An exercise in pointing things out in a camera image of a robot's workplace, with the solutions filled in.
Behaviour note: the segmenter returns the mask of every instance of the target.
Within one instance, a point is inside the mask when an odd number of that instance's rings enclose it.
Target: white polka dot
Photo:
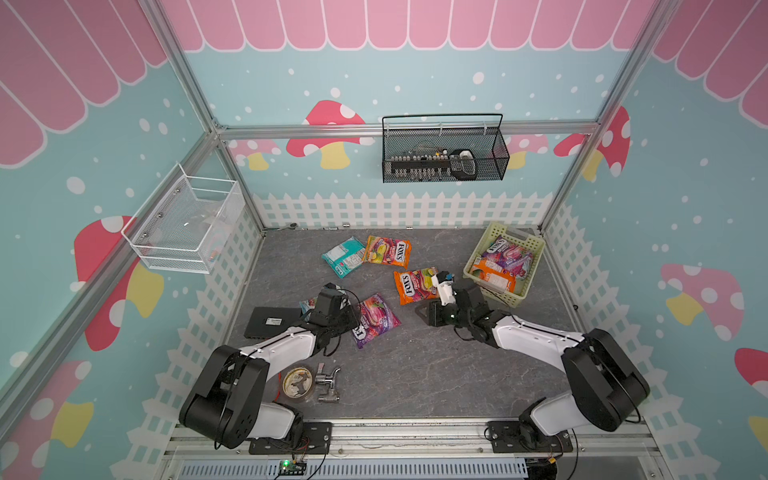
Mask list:
[[[75,195],[81,195],[85,192],[85,182],[79,177],[69,177],[67,179],[67,190]]]
[[[45,467],[45,461],[48,459],[48,445],[50,443],[50,440],[46,441],[35,450],[35,453],[32,454],[31,462],[33,467]]]
[[[356,115],[355,111],[352,108],[349,108],[344,104],[339,107],[339,113],[344,118],[352,118]]]
[[[744,310],[744,294],[736,292],[730,296],[730,304],[737,310]]]
[[[22,363],[24,363],[28,356],[29,354],[26,352],[16,352],[11,355],[9,362],[13,368],[17,369],[18,367],[22,366]]]
[[[681,292],[683,291],[683,282],[680,282],[680,281],[679,281],[678,279],[676,279],[676,278],[670,278],[670,279],[667,281],[667,285],[669,285],[669,286],[671,286],[672,288],[674,288],[674,289],[676,289],[676,290],[679,290],[679,291],[681,291]]]
[[[728,330],[728,327],[725,325],[715,325],[715,333],[721,340],[725,342],[730,340],[732,336],[730,330]]]
[[[125,314],[125,300],[118,300],[112,304],[109,309],[109,323],[120,328],[123,324],[123,315]]]
[[[0,447],[0,466],[8,468],[18,456],[18,443],[6,442]]]
[[[614,141],[614,132],[609,130],[603,134],[603,147],[607,147],[612,141]]]
[[[714,288],[707,287],[701,290],[701,299],[707,303],[715,303],[717,301],[717,292]]]
[[[33,420],[42,420],[53,412],[53,400],[49,398],[39,399],[29,409],[29,416]]]
[[[91,362],[81,362],[76,369],[74,369],[74,377],[78,380],[82,380],[91,373]]]

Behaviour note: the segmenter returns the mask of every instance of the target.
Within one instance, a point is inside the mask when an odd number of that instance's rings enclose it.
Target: red mushroom cap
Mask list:
[[[365,121],[352,108],[338,101],[321,100],[306,116],[304,124],[307,125],[361,125]],[[373,139],[363,138],[292,138],[288,141],[286,150],[294,157],[305,157],[313,154],[320,148],[336,142],[349,142],[353,144],[371,145]]]

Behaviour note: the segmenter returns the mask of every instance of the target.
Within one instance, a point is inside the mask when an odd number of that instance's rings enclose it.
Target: fox's candy bag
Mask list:
[[[432,285],[432,276],[437,267],[422,268],[411,272],[395,272],[395,285],[400,292],[400,305],[437,298],[437,286]]]
[[[410,258],[411,243],[409,241],[373,235],[368,237],[364,261],[408,268]]]
[[[398,325],[400,320],[377,293],[360,304],[360,325],[352,330],[352,335],[357,348],[361,349],[366,343]]]

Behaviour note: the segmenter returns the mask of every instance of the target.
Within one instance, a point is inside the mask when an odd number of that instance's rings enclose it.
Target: plastic basket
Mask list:
[[[499,235],[503,236],[508,242],[520,245],[533,252],[531,271],[528,273],[528,276],[525,277],[523,288],[519,295],[500,289],[499,287],[470,274],[470,269],[475,262],[475,258],[485,252]],[[469,278],[477,283],[481,287],[483,295],[488,298],[498,300],[511,307],[516,307],[520,305],[520,302],[522,302],[528,295],[528,289],[531,288],[531,283],[533,283],[533,277],[536,274],[538,262],[541,260],[541,256],[544,252],[544,246],[545,242],[543,238],[530,235],[522,230],[517,230],[516,228],[511,228],[507,225],[502,225],[501,223],[491,223],[488,225],[488,228],[485,229],[485,233],[475,247],[475,251],[472,252],[472,256],[469,257],[467,264],[464,265],[464,278]]]

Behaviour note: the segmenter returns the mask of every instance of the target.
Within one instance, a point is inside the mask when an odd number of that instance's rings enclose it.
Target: cable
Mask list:
[[[318,465],[318,467],[315,469],[315,471],[314,471],[314,472],[312,472],[312,475],[310,475],[309,477],[307,477],[307,479],[306,479],[306,480],[310,480],[310,479],[311,479],[313,476],[315,476],[315,474],[316,474],[317,472],[319,472],[319,470],[320,470],[320,469],[323,467],[323,463],[325,463],[325,462],[326,462],[326,457],[327,457],[327,456],[328,456],[328,452],[326,452],[326,453],[325,453],[325,455],[323,455],[323,461],[320,463],[320,465]]]
[[[453,333],[455,333],[458,338],[464,340],[465,342],[471,342],[471,341],[474,340],[474,338],[472,338],[472,337],[469,337],[468,339],[466,339],[463,336],[459,335],[457,329],[458,329],[458,327],[456,325],[454,325],[453,326]]]
[[[565,480],[571,480],[571,477],[574,476],[574,473],[576,473],[576,467],[578,467],[578,439],[576,438],[576,431],[571,429],[571,433],[574,434],[574,448],[576,449],[576,462],[574,462],[574,469],[571,471],[571,474],[566,478]]]

